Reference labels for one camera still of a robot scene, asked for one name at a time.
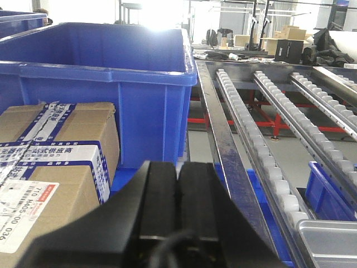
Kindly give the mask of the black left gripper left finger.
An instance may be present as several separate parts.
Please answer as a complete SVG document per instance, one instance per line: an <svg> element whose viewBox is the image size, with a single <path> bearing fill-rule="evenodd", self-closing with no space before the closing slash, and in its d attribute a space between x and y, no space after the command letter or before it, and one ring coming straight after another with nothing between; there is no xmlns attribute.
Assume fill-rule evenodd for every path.
<svg viewBox="0 0 357 268"><path fill-rule="evenodd" d="M175 166L146 161L104 204L36 238L17 267L136 267L145 240L175 229Z"/></svg>

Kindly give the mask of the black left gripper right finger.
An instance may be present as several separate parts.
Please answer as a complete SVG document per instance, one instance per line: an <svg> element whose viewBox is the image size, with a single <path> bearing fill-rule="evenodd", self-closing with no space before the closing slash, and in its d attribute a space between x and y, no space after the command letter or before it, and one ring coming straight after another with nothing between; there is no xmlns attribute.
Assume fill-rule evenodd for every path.
<svg viewBox="0 0 357 268"><path fill-rule="evenodd" d="M230 199L212 164L186 162L178 177L180 226L194 231L207 259L191 267L285 267Z"/></svg>

